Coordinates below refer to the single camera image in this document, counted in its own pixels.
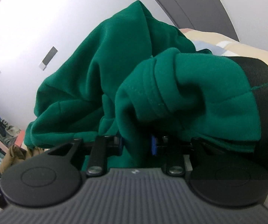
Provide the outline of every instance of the metal screw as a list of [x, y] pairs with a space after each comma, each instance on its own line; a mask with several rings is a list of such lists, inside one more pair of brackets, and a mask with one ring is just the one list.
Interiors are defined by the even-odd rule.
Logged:
[[180, 174], [184, 171], [184, 169], [181, 167], [181, 166], [172, 166], [170, 169], [169, 169], [169, 172], [171, 174]]
[[98, 174], [102, 171], [102, 167], [100, 166], [92, 166], [88, 169], [88, 172], [91, 173], [91, 174]]

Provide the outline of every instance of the teal fabric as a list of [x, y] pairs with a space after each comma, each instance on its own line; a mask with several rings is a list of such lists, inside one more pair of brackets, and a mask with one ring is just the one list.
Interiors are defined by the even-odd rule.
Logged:
[[34, 112], [28, 147], [50, 148], [78, 137], [93, 141], [119, 131], [123, 155], [110, 157], [108, 167], [145, 166], [150, 128], [183, 140], [201, 136], [239, 152], [253, 151], [261, 136], [242, 68], [208, 50], [196, 52], [139, 1], [102, 22], [45, 79]]

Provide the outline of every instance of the ribbed gray surface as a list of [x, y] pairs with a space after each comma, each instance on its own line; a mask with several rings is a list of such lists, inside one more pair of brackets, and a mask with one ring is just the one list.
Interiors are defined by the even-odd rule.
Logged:
[[268, 224], [262, 206], [222, 209], [197, 198], [181, 178], [161, 169], [111, 169], [103, 177], [87, 180], [79, 193], [58, 206], [26, 209], [16, 206], [0, 214], [0, 224], [80, 223], [212, 223]]

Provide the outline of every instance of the gray machine base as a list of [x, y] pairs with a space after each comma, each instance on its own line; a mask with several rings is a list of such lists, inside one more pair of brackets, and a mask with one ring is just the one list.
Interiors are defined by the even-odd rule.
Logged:
[[238, 40], [235, 29], [220, 0], [156, 0], [174, 25], [215, 32]]
[[268, 210], [263, 205], [212, 206], [195, 196], [183, 178], [166, 176], [160, 168], [113, 168], [88, 179], [74, 197], [57, 206], [7, 207], [0, 213], [0, 224], [9, 223], [268, 224]]

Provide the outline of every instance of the black round pad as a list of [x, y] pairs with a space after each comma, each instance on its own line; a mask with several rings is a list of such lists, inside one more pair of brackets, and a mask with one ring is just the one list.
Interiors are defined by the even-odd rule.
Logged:
[[210, 156], [193, 169], [190, 186], [214, 205], [244, 207], [264, 201], [268, 194], [268, 172], [234, 155]]
[[80, 188], [79, 171], [61, 156], [34, 157], [4, 172], [1, 189], [11, 203], [47, 207], [61, 203]]

